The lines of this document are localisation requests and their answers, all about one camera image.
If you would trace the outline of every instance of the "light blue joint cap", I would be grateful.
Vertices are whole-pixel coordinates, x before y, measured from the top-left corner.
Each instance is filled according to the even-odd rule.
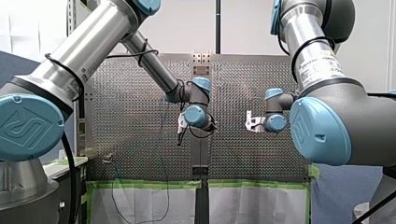
[[[266,127],[271,133],[280,133],[285,130],[287,124],[285,117],[276,114],[267,120]]]
[[[279,15],[281,10],[282,0],[274,0],[273,11],[271,16],[271,35],[279,34]]]
[[[319,99],[296,101],[290,123],[294,145],[307,160],[328,165],[345,165],[350,160],[351,143],[344,122]]]
[[[52,102],[35,95],[0,98],[0,160],[29,161],[51,151],[64,133],[64,117]]]
[[[283,94],[281,89],[269,89],[265,92],[265,100],[271,99],[281,94]]]
[[[134,0],[134,3],[149,16],[154,15],[161,7],[161,0]]]
[[[206,91],[210,91],[212,89],[212,85],[210,83],[209,78],[206,77],[195,77],[192,81],[197,84],[197,86],[201,87]]]
[[[206,113],[198,105],[191,105],[186,109],[184,119],[191,127],[203,128],[206,123]]]

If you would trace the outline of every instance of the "perforated metal panel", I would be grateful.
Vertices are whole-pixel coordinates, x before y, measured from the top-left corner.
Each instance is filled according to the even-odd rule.
[[[170,71],[189,80],[189,58],[170,58],[165,60]],[[87,136],[87,141],[92,141],[95,158],[89,179],[114,178],[117,167],[122,178],[165,180],[162,162],[170,179],[191,179],[190,135],[177,146],[179,107],[165,102],[164,93],[135,59],[106,60],[91,87],[86,107],[92,139]],[[110,153],[114,164],[103,162]]]
[[[219,129],[210,141],[209,177],[304,181],[305,161],[293,146],[290,129],[280,134],[245,129],[248,109],[253,117],[262,116],[266,90],[297,89],[290,59],[215,55],[212,63],[212,108]]]
[[[165,54],[162,58],[177,78],[193,77],[190,55]],[[219,128],[209,146],[198,144],[205,146],[200,150],[189,132],[183,146],[177,146],[178,105],[164,102],[162,91],[134,59],[107,60],[92,78],[86,95],[86,144],[94,152],[89,179],[116,176],[114,165],[103,163],[105,156],[114,153],[122,178],[164,180],[163,158],[171,180],[190,180],[197,151],[209,150],[209,178],[305,181],[306,164],[293,146],[290,130],[271,134],[245,129],[247,109],[253,116],[264,111],[263,102],[254,97],[263,98],[269,88],[296,89],[290,60],[212,55],[210,62],[210,112]],[[161,115],[168,106],[161,130]]]

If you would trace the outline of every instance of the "black cable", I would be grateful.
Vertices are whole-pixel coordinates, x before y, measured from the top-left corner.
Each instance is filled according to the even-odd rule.
[[[84,89],[84,83],[82,83],[81,79],[79,79],[79,77],[77,76],[77,74],[75,72],[73,72],[70,68],[68,68],[66,65],[62,64],[61,62],[59,62],[56,59],[53,59],[50,54],[45,54],[44,55],[50,62],[55,63],[56,65],[62,67],[62,69],[66,70],[66,72],[68,72],[70,75],[73,76],[73,78],[76,80],[78,86],[79,86],[79,92],[78,92],[78,97],[76,97],[76,99],[73,99],[72,102],[75,102],[77,100],[79,100],[81,97],[83,97],[85,89]]]
[[[280,10],[282,10],[282,1],[279,1],[279,8]],[[280,12],[279,12],[279,22],[277,24],[277,44],[280,46],[280,48],[282,49],[282,51],[290,56],[290,53],[285,49],[285,47],[283,47],[282,41],[280,39],[280,25],[281,25],[281,21],[280,21]]]
[[[184,138],[184,134],[186,134],[187,128],[184,129],[183,133],[178,135],[178,141],[177,141],[177,146],[180,147],[181,144],[183,143],[183,138]]]
[[[183,111],[186,102],[184,102],[184,97],[186,96],[186,86],[184,85],[184,81],[178,79],[177,82],[180,84],[180,90],[178,91],[178,98],[180,98],[180,112]]]
[[[294,78],[294,80],[295,80],[296,82],[298,82],[298,81],[297,81],[296,73],[295,73],[295,71],[294,71],[294,70],[295,70],[294,67],[295,67],[295,65],[296,65],[296,63],[297,63],[297,58],[298,58],[298,56],[300,55],[300,53],[301,53],[306,47],[308,47],[309,45],[311,45],[311,44],[313,44],[313,43],[315,43],[315,42],[318,42],[319,40],[327,40],[327,41],[329,41],[329,44],[331,45],[332,50],[335,49],[335,42],[334,42],[334,40],[333,40],[332,38],[328,37],[328,36],[318,36],[318,37],[315,37],[315,38],[313,38],[313,39],[310,39],[310,40],[305,41],[305,42],[296,50],[296,52],[295,52],[295,54],[294,54],[294,56],[293,56],[293,59],[291,60],[291,74],[293,75],[293,78]]]
[[[77,174],[76,166],[73,158],[73,151],[70,147],[69,141],[67,140],[66,133],[62,135],[62,143],[64,144],[64,151],[67,156],[67,162],[69,164],[70,173],[70,213],[69,213],[69,224],[75,224],[76,221],[76,203],[77,203]]]
[[[367,93],[368,96],[376,96],[376,97],[386,97],[391,99],[396,99],[396,95],[392,93]]]
[[[388,197],[386,197],[384,200],[382,200],[380,203],[378,203],[376,206],[372,207],[369,211],[363,214],[363,216],[359,217],[356,219],[352,224],[361,224],[367,217],[371,216],[374,214],[376,211],[378,211],[380,208],[385,206],[387,203],[390,203],[393,199],[396,198],[396,190],[391,193]]]
[[[282,49],[282,51],[287,54],[288,56],[290,56],[290,53],[285,49],[285,47],[283,47],[282,44],[282,40],[280,39],[280,35],[277,35],[277,44],[280,46],[280,48]]]
[[[168,104],[167,110],[166,110],[166,112],[165,112],[165,117],[167,116],[168,112],[169,112],[169,104]],[[163,117],[163,114],[161,114],[160,138],[158,139],[159,141],[158,141],[158,144],[157,144],[157,149],[160,148],[161,142],[163,141],[163,123],[164,123],[164,120],[165,120],[165,118]],[[164,174],[165,174],[165,180],[166,180],[166,194],[167,194],[167,200],[168,200],[167,206],[166,206],[165,214],[164,214],[163,217],[160,218],[160,219],[142,221],[142,222],[139,222],[139,223],[136,223],[136,224],[143,224],[143,223],[150,223],[150,222],[151,222],[151,223],[152,223],[152,222],[161,222],[161,221],[163,221],[163,220],[166,218],[166,216],[167,216],[168,213],[169,213],[169,209],[170,209],[169,175],[168,175],[168,171],[167,171],[167,169],[166,169],[166,166],[165,166],[165,163],[164,163],[164,161],[163,161],[163,157],[162,157],[162,156],[160,156],[160,160],[161,160],[161,165],[162,165],[162,167],[163,167],[163,172],[164,172]],[[115,163],[114,163],[114,169],[115,169],[116,177],[117,177],[117,179],[120,181],[119,169],[117,168],[117,165],[116,165]],[[119,210],[119,208],[118,208],[118,206],[117,206],[116,200],[114,199],[114,182],[115,182],[115,180],[114,180],[114,181],[112,182],[112,184],[111,184],[111,197],[112,197],[112,199],[113,199],[114,205],[116,206],[117,213],[122,217],[122,219],[123,219],[126,223],[132,224],[132,223],[129,222],[129,221],[126,219],[126,217],[120,212],[120,210]]]
[[[146,51],[146,47],[148,46],[148,43],[149,43],[149,40],[146,38],[146,39],[145,39],[145,43],[143,43],[143,47],[142,47],[142,49],[140,50],[140,52],[145,52],[145,51]],[[139,65],[139,67],[142,67],[142,58],[143,58],[143,55],[144,55],[144,54],[140,55],[139,60],[137,60],[137,65]]]
[[[136,54],[109,55],[109,56],[106,57],[106,59],[110,59],[110,58],[132,58],[132,57],[143,56],[143,55],[148,54],[148,53],[159,54],[160,52],[158,50],[156,50],[156,49],[151,49],[151,50],[139,52],[139,53],[136,53]]]
[[[208,135],[206,135],[206,136],[204,136],[204,137],[200,137],[200,136],[196,135],[196,134],[192,131],[192,128],[191,128],[190,125],[189,125],[189,129],[190,129],[190,133],[191,133],[194,137],[200,138],[200,139],[208,138],[208,137],[210,137],[210,135],[212,135],[212,134],[215,132],[215,130],[212,130],[212,132],[210,132]]]

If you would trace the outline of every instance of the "warning sticker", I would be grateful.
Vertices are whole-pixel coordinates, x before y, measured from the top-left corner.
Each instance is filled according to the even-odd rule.
[[[303,62],[298,71],[304,86],[318,79],[345,76],[331,50],[323,50],[318,57]]]

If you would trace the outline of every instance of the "blue logo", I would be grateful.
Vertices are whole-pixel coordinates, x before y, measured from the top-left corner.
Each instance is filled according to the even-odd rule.
[[[35,149],[53,126],[49,120],[26,107],[20,107],[0,124],[0,138],[13,145]]]

